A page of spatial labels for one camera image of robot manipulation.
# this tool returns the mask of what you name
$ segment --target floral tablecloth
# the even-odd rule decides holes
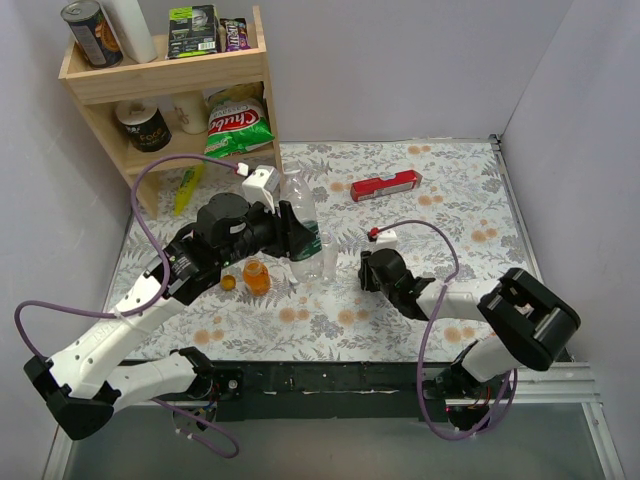
[[[214,287],[154,331],[129,358],[156,359],[171,349],[196,345],[213,360],[415,361],[425,323],[403,318],[382,294],[361,291],[357,278],[359,252],[368,246],[365,232],[401,219],[428,220],[450,236],[460,256],[459,280],[495,278],[511,266],[526,267],[524,244],[489,143],[283,144],[282,153],[302,165],[321,228],[338,238],[336,283],[292,286],[285,261],[260,255],[272,279],[267,295],[249,294],[242,265],[232,266],[223,274],[235,276],[234,290]],[[418,189],[360,203],[351,200],[351,182],[407,169],[422,173]],[[165,243],[214,193],[241,192],[241,179],[208,166],[190,205],[176,217],[173,201],[181,176],[182,171],[165,174],[160,214],[148,222]],[[452,270],[446,245],[429,229],[406,226],[397,233],[398,250],[414,275],[443,279]],[[130,288],[152,253],[139,225],[132,225],[110,306]],[[426,358],[451,361],[466,344],[490,333],[484,323],[439,319]]]

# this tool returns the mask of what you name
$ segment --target bottle label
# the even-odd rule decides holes
[[[309,242],[298,255],[292,256],[292,262],[301,262],[322,250],[322,241],[320,240],[318,222],[303,222],[302,225],[311,230],[316,235],[316,238],[312,242]]]

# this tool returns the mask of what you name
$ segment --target gray wall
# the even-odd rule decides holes
[[[180,0],[140,0],[153,33]],[[261,5],[284,140],[502,133],[571,0],[220,0]]]
[[[625,471],[640,477],[640,4],[575,0],[504,136],[547,283],[583,324]]]
[[[63,2],[10,0],[0,15],[0,477],[39,478],[55,423],[22,373],[30,358],[13,309],[38,298],[100,309],[125,223],[124,182],[57,81],[68,38]],[[87,322],[25,311],[44,353]]]

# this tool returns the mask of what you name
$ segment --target green and black box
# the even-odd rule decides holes
[[[222,51],[219,26],[215,5],[172,8],[169,10],[167,58],[219,53]]]

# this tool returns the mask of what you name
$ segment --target black can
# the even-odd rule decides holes
[[[116,107],[131,144],[141,152],[157,152],[171,141],[171,131],[153,100],[127,100]]]
[[[60,12],[93,68],[114,67],[122,61],[116,37],[94,0],[79,0]]]

